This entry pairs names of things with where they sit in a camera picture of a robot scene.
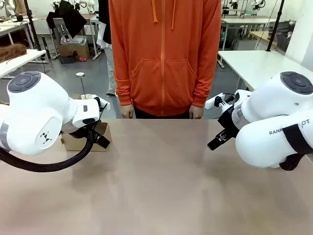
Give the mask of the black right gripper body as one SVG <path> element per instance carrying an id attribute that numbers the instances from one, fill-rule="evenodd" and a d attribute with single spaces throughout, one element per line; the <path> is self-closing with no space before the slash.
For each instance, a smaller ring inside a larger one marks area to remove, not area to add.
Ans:
<path id="1" fill-rule="evenodd" d="M 232 120 L 233 110 L 233 107 L 228 108 L 218 119 L 218 123 L 224 128 L 224 130 L 219 133 L 219 136 L 222 140 L 236 138 L 237 134 L 239 133 L 239 129 L 235 126 Z"/>

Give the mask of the person's left hand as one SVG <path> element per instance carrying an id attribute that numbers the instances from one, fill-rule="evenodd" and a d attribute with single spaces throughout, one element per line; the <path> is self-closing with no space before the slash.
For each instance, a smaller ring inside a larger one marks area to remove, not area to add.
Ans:
<path id="1" fill-rule="evenodd" d="M 189 109 L 190 119 L 201 119 L 203 116 L 203 107 L 191 105 Z"/>

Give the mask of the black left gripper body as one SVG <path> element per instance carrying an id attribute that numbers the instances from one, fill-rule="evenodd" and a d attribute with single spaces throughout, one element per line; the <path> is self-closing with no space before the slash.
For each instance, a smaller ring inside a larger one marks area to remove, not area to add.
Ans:
<path id="1" fill-rule="evenodd" d="M 62 126 L 62 134 L 69 134 L 76 139 L 86 138 L 88 141 L 95 140 L 95 127 L 98 121 L 89 123 L 83 127 L 75 127 L 71 122 Z"/>

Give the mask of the person's right hand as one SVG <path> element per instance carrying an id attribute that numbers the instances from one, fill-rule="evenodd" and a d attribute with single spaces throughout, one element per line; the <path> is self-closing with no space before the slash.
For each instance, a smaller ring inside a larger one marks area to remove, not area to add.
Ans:
<path id="1" fill-rule="evenodd" d="M 121 105 L 120 113 L 122 118 L 133 118 L 134 116 L 134 107 L 132 104 L 130 105 Z"/>

